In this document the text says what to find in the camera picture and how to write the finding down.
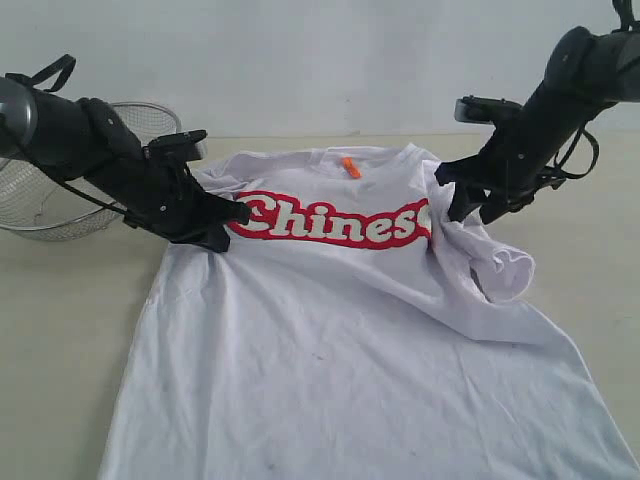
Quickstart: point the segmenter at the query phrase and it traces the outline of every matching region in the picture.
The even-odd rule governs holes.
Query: white t-shirt
[[[409,145],[200,172],[252,220],[222,255],[169,246],[101,478],[640,478],[575,345],[515,299],[533,260],[450,222],[436,167]]]

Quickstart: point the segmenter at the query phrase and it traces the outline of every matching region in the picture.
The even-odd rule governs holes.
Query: orange tag
[[[342,165],[344,166],[345,170],[349,172],[349,175],[351,175],[353,178],[362,177],[360,170],[358,170],[358,167],[356,167],[356,164],[353,163],[353,158],[344,157],[342,159]]]

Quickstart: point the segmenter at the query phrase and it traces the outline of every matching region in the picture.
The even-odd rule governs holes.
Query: table surface
[[[531,253],[526,297],[567,331],[640,456],[640,136],[599,135],[583,181],[544,191],[490,226]],[[210,139],[209,158],[238,150],[409,142],[443,160],[485,135]],[[579,149],[577,170],[588,162]],[[166,243],[116,221],[85,238],[45,243],[0,231],[0,477],[95,478],[136,321]]]

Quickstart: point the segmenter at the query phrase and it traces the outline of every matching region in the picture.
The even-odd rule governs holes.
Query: folded sleeve
[[[434,172],[439,162],[423,161],[425,188],[429,198],[433,249],[445,273],[469,275],[469,289],[477,288],[494,303],[512,300],[523,293],[533,278],[535,262],[527,253],[492,239],[477,214],[463,222],[452,222],[447,213],[453,199],[454,185],[438,185]],[[466,272],[447,271],[452,268]]]

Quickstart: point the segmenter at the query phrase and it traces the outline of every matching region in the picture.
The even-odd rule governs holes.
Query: metal strainer
[[[143,145],[160,135],[181,131],[169,109],[142,102],[112,104]],[[90,183],[69,182],[92,197],[115,205]],[[0,158],[0,228],[35,240],[71,240],[106,228],[118,213],[98,207],[50,180],[31,164]]]

